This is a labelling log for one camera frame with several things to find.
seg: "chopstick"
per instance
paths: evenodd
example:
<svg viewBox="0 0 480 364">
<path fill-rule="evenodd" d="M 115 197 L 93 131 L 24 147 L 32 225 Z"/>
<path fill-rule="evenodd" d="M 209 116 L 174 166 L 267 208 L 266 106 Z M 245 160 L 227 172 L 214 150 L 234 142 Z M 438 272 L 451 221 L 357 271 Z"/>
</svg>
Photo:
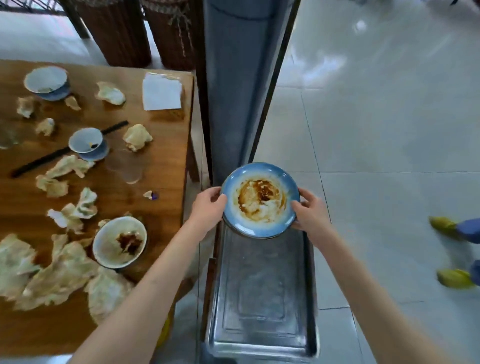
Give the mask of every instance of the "chopstick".
<svg viewBox="0 0 480 364">
<path fill-rule="evenodd" d="M 118 122 L 118 123 L 116 123 L 112 126 L 109 126 L 106 129 L 102 130 L 102 134 L 107 135 L 111 132 L 114 132 L 114 131 L 120 129 L 120 128 L 123 128 L 125 125 L 128 125 L 127 120 L 120 121 L 120 122 Z M 27 163 L 24 166 L 21 166 L 20 168 L 17 168 L 15 170 L 11 171 L 10 176 L 12 178 L 20 177 L 25 172 L 28 172 L 28 171 L 31 171 L 31 170 L 37 168 L 37 167 L 40 167 L 42 164 L 51 162 L 52 160 L 54 160 L 58 157 L 61 157 L 65 154 L 67 154 L 68 152 L 70 152 L 70 148 L 68 148 L 67 146 L 62 148 L 62 149 L 56 150 L 55 152 L 52 152 L 50 154 L 47 154 L 46 156 L 40 157 L 39 159 L 35 159 L 34 161 L 32 161 L 30 163 Z"/>
</svg>

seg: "stainless steel tray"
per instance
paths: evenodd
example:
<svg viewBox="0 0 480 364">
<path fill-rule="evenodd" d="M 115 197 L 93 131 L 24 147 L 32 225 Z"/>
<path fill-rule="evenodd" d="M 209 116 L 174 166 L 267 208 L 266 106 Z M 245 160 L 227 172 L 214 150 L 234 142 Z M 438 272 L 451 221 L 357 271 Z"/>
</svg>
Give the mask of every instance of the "stainless steel tray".
<svg viewBox="0 0 480 364">
<path fill-rule="evenodd" d="M 214 357 L 308 360 L 320 353 L 312 245 L 288 229 L 255 240 L 221 229 L 205 343 Z"/>
</svg>

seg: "hand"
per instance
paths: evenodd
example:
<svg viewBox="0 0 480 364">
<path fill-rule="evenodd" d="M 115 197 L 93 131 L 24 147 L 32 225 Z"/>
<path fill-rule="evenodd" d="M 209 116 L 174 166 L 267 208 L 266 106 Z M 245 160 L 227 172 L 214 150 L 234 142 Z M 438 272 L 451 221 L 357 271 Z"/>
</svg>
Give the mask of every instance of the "hand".
<svg viewBox="0 0 480 364">
<path fill-rule="evenodd" d="M 297 214 L 297 219 L 292 227 L 307 232 L 310 241 L 317 245 L 325 238 L 336 235 L 336 231 L 330 223 L 328 211 L 323 201 L 304 188 L 299 188 L 300 196 L 305 201 L 301 203 L 292 201 L 292 209 Z"/>
<path fill-rule="evenodd" d="M 199 193 L 192 206 L 188 223 L 207 234 L 221 219 L 227 204 L 227 196 L 220 194 L 220 187 L 211 187 Z"/>
</svg>

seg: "forearm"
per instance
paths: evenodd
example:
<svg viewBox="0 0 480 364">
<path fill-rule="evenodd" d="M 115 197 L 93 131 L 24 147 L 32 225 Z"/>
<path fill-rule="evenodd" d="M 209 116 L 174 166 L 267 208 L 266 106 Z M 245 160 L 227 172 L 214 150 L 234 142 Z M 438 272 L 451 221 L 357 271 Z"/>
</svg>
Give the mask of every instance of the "forearm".
<svg viewBox="0 0 480 364">
<path fill-rule="evenodd" d="M 72 364 L 150 361 L 177 289 L 202 239 L 197 230 L 188 222 L 179 230 L 131 294 L 77 350 Z"/>
<path fill-rule="evenodd" d="M 388 293 L 336 233 L 313 237 L 381 363 L 450 363 L 443 351 L 402 314 Z"/>
</svg>

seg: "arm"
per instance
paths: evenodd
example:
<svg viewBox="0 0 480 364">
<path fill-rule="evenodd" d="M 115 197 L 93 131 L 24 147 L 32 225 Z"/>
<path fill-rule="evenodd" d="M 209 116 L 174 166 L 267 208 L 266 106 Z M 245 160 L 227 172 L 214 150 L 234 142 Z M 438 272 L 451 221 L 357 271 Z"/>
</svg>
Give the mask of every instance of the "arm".
<svg viewBox="0 0 480 364">
<path fill-rule="evenodd" d="M 177 289 L 206 233 L 222 218 L 220 187 L 200 193 L 192 214 L 125 301 L 85 340 L 70 364 L 148 363 Z"/>
<path fill-rule="evenodd" d="M 306 201 L 292 203 L 298 219 L 294 227 L 305 230 L 325 257 L 376 361 L 379 364 L 451 363 L 439 347 L 409 323 L 386 290 L 354 257 L 331 225 L 322 201 L 307 190 L 299 191 Z"/>
</svg>

